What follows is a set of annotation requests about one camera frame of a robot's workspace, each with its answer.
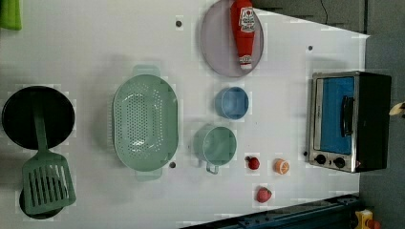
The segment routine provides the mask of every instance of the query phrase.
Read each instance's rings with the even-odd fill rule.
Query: knob
[[[341,169],[345,167],[345,160],[342,157],[338,157],[336,160],[333,161],[337,168]]]
[[[318,155],[315,160],[318,164],[325,164],[327,162],[327,158],[323,155]]]

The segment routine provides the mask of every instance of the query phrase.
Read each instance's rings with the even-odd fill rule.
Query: spatula handle
[[[44,114],[42,104],[35,101],[33,103],[33,120],[35,122],[36,141],[38,142],[38,152],[48,151],[47,134],[45,131]]]

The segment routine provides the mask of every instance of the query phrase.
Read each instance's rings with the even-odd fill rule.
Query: green colander
[[[155,66],[140,65],[114,98],[114,146],[139,180],[161,176],[179,143],[178,101]]]

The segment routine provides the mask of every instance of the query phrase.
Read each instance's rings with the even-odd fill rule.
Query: white table
[[[177,228],[358,192],[359,175],[313,167],[303,152],[312,73],[363,70],[367,36],[256,10],[265,53],[250,75],[229,78],[214,73],[199,48],[199,22],[213,2],[22,1],[24,29],[1,31],[0,102],[46,84],[74,103],[75,130],[53,150],[69,160],[77,201],[52,219],[26,217],[18,206],[21,168],[34,152],[2,132],[0,228]],[[115,91],[140,63],[160,66],[180,104],[177,167],[143,183],[114,151],[110,115]],[[243,120],[229,122],[212,101],[234,85],[249,92],[251,106]],[[235,157],[216,176],[189,149],[205,123],[238,138]],[[250,155],[261,160],[254,173],[245,167]],[[279,157],[290,163],[285,176],[272,171]],[[259,184],[273,192],[267,203],[253,199]]]

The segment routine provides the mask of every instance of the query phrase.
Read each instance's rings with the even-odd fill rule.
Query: green measuring cup
[[[197,157],[206,161],[206,171],[218,174],[219,166],[228,163],[236,152],[236,137],[226,127],[205,125],[194,137]]]

